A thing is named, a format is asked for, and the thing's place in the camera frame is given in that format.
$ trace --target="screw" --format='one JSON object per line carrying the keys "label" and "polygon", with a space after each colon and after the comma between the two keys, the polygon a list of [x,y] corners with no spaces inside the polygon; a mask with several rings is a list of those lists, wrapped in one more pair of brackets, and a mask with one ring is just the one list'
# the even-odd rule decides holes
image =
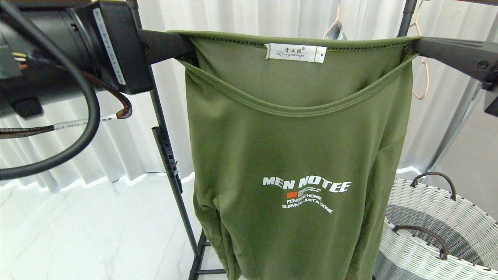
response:
{"label": "screw", "polygon": [[479,69],[486,69],[488,66],[489,66],[489,63],[485,60],[483,60],[477,64],[477,67]]}
{"label": "screw", "polygon": [[144,42],[142,42],[142,50],[143,50],[144,53],[148,53],[149,52],[149,46],[146,43],[144,43]]}

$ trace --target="brand tag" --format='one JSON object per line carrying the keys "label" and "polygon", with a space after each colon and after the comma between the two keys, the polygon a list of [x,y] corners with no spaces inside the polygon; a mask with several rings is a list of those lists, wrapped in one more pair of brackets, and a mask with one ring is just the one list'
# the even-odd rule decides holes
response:
{"label": "brand tag", "polygon": [[307,62],[323,63],[327,47],[288,45],[288,44],[265,44],[267,48],[266,59],[285,59]]}

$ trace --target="clothes rack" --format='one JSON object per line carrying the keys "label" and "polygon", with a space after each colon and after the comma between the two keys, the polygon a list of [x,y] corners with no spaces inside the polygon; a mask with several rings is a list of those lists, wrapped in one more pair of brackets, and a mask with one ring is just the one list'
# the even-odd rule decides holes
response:
{"label": "clothes rack", "polygon": [[[477,0],[463,0],[463,1],[469,1],[469,2],[481,2]],[[133,13],[133,17],[135,19],[135,24],[137,29],[139,30],[139,33],[141,33],[141,38],[142,39],[147,39],[147,35],[151,34],[151,38],[153,38],[156,42],[150,41],[150,44],[161,44],[161,36],[154,35],[152,32],[157,33],[156,31],[148,31],[148,30],[142,30],[141,22],[140,22],[140,16],[138,13],[138,4],[137,0],[126,0],[128,5],[131,8],[131,11]],[[484,2],[485,4],[494,4],[498,5],[498,1],[488,1]],[[415,7],[417,4],[417,0],[406,0],[405,1],[405,7],[403,10],[403,18],[401,20],[399,32],[398,32],[398,37],[403,37],[406,36],[408,33],[408,29],[411,23],[412,16],[415,12]],[[452,44],[452,47],[454,50],[458,51],[459,53],[464,54],[462,58],[458,59],[456,62],[453,60],[448,60],[445,54],[442,54],[443,52],[437,51],[437,48],[444,47],[446,45]],[[172,50],[172,53],[175,51],[185,51],[188,47],[185,46],[185,44],[180,43],[179,44],[181,47],[178,50]],[[476,70],[475,67],[468,67],[468,65],[463,65],[461,61],[467,61],[468,59],[465,60],[465,57],[481,57],[483,54],[483,50],[481,50],[479,47],[474,47],[471,48],[467,46],[465,43],[462,43],[461,45],[458,45],[458,40],[446,40],[446,39],[438,39],[438,38],[428,38],[426,42],[423,42],[419,44],[418,46],[419,52],[423,56],[428,56],[428,54],[437,54],[431,56],[432,58],[435,58],[439,61],[442,61],[454,68],[457,68],[458,70],[461,70],[462,72],[470,75],[471,77],[474,77],[476,79],[479,79],[480,81],[485,81],[485,77],[483,76],[482,71],[480,72],[479,70]],[[156,54],[151,52],[148,55],[148,60],[150,63],[155,63],[158,61],[162,61],[165,59],[168,59],[170,57],[162,57],[164,54]],[[495,53],[491,51],[488,53],[488,56],[491,58],[490,61],[493,61],[493,57],[495,56]],[[157,91],[157,87],[155,86],[155,79],[154,75],[152,72],[152,68],[149,67],[152,80],[154,83],[154,89],[150,92],[150,97],[152,99],[152,104],[154,107],[154,111],[156,114],[157,118],[157,127],[152,128],[152,132],[157,144],[157,147],[159,149],[159,153],[161,155],[162,162],[164,164],[164,167],[166,169],[166,173],[168,176],[169,183],[171,185],[171,190],[173,192],[173,196],[175,197],[176,204],[178,206],[178,210],[180,212],[180,217],[182,219],[183,225],[185,227],[185,231],[187,233],[187,237],[190,243],[190,246],[192,247],[192,251],[194,253],[194,260],[192,262],[192,267],[190,270],[189,278],[188,280],[198,280],[200,275],[212,275],[212,274],[225,274],[226,271],[224,269],[215,269],[215,270],[203,270],[202,269],[202,261],[204,257],[204,253],[206,251],[206,248],[210,246],[211,244],[208,242],[206,239],[206,235],[204,234],[204,231],[201,231],[201,235],[199,240],[196,239],[195,234],[192,230],[192,225],[190,223],[187,210],[185,208],[185,203],[182,198],[182,185],[180,181],[180,176],[178,174],[178,170],[176,167],[177,162],[175,161],[174,155],[173,155],[173,149],[171,147],[171,142],[169,139],[169,134],[168,130],[166,127],[166,121],[164,119],[164,114],[162,111],[161,107],[161,102],[159,99],[159,93]],[[495,82],[488,83],[489,88],[487,90],[490,90],[491,86],[496,85]],[[498,97],[496,98],[496,115],[498,116]]]}

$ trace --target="white wicker basket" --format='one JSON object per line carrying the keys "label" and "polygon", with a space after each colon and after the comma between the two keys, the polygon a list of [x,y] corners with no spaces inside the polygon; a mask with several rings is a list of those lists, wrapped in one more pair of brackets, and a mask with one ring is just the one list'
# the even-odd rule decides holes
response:
{"label": "white wicker basket", "polygon": [[[451,195],[418,184],[426,175],[446,178]],[[407,234],[395,232],[395,225],[419,228]],[[377,280],[498,280],[498,223],[457,195],[442,173],[424,173],[413,182],[396,179],[374,276]]]}

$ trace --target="yellow wire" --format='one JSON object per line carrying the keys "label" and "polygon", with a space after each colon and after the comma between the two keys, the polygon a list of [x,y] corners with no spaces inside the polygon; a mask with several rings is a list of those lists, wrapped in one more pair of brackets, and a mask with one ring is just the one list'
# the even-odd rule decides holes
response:
{"label": "yellow wire", "polygon": [[20,57],[27,57],[27,55],[20,53],[20,52],[13,52],[12,55],[20,56]]}

